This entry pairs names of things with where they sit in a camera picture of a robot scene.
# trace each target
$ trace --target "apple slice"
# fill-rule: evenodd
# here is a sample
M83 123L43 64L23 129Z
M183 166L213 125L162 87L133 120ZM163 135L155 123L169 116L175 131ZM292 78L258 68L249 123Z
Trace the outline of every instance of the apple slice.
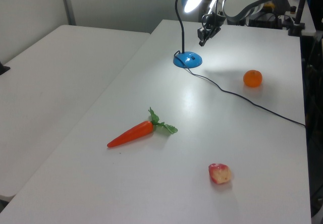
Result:
M212 163L208 167L208 172L212 181L216 184L226 183L231 179L230 168L222 163Z

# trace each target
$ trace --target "white wall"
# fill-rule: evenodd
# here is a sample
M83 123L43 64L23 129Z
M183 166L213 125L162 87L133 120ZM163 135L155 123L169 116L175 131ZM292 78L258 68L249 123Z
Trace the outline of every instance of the white wall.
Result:
M63 0L0 0L0 61L8 62L65 24Z
M162 19L177 19L175 0L71 0L71 4L78 26L151 33ZM197 22L198 10L182 19Z

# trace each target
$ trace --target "lamp neck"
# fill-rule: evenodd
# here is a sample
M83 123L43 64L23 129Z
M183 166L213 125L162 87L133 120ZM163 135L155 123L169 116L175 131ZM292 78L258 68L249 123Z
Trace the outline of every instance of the lamp neck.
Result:
M176 12L176 15L177 15L177 18L181 24L181 27L182 27L182 53L185 52L185 46L184 46L184 26L183 26L183 22L181 20L181 17L180 17L180 14L178 13L178 9L177 9L177 4L178 4L178 0L175 0L175 12Z

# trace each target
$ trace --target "table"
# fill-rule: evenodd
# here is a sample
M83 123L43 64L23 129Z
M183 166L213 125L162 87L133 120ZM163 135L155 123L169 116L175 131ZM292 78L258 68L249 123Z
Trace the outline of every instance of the table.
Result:
M299 38L284 31L223 26L205 47L184 23L192 69L254 102L304 123ZM305 129L255 108L173 65L177 21L162 21L69 135L0 214L1 224L310 224ZM243 74L260 70L250 89ZM106 144L148 119L162 129L133 143ZM208 166L227 164L217 186Z
M61 26L0 76L0 199L10 201L149 37Z

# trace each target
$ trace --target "lamp base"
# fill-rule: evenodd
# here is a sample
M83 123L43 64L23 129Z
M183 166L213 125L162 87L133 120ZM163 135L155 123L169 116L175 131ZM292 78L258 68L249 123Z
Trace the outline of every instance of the lamp base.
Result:
M194 52L186 51L175 55L173 63L180 68L192 69L202 64L202 58Z

